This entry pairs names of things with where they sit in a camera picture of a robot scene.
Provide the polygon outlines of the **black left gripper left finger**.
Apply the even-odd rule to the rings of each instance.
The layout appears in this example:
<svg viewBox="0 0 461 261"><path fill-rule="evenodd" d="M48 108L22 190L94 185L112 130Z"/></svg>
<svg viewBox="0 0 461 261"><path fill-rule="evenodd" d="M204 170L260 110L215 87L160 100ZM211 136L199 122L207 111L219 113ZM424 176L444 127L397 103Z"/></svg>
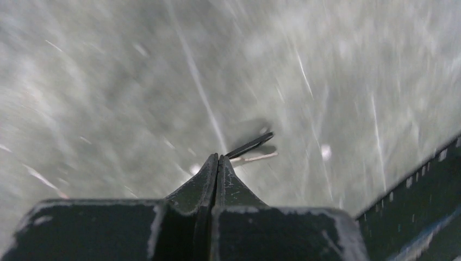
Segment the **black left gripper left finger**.
<svg viewBox="0 0 461 261"><path fill-rule="evenodd" d="M208 260L219 156L164 199L45 200L3 260Z"/></svg>

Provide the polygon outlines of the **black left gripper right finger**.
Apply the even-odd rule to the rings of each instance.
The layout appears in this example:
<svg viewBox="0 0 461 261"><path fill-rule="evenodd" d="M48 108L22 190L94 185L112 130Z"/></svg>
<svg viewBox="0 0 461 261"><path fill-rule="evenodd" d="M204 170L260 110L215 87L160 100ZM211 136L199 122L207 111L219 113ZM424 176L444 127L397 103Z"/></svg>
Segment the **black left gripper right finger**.
<svg viewBox="0 0 461 261"><path fill-rule="evenodd" d="M210 232L211 260L369 260L356 221L322 207L270 207L221 156Z"/></svg>

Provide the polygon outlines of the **black tagged key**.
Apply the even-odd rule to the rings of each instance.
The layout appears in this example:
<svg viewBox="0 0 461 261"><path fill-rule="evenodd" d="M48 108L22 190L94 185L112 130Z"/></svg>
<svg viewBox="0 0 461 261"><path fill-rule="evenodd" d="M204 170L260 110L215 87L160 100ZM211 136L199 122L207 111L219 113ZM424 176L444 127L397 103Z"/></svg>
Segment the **black tagged key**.
<svg viewBox="0 0 461 261"><path fill-rule="evenodd" d="M265 145L274 136L274 132L267 132L228 152L225 156L229 158L232 164L237 165L277 156L278 152L275 146Z"/></svg>

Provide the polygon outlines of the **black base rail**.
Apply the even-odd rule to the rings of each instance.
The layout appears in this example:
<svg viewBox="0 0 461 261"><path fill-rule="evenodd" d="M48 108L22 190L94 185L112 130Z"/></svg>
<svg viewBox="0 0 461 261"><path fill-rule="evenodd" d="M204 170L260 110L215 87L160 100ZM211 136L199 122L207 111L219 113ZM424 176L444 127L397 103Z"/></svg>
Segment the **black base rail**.
<svg viewBox="0 0 461 261"><path fill-rule="evenodd" d="M357 221L370 260L460 260L460 137Z"/></svg>

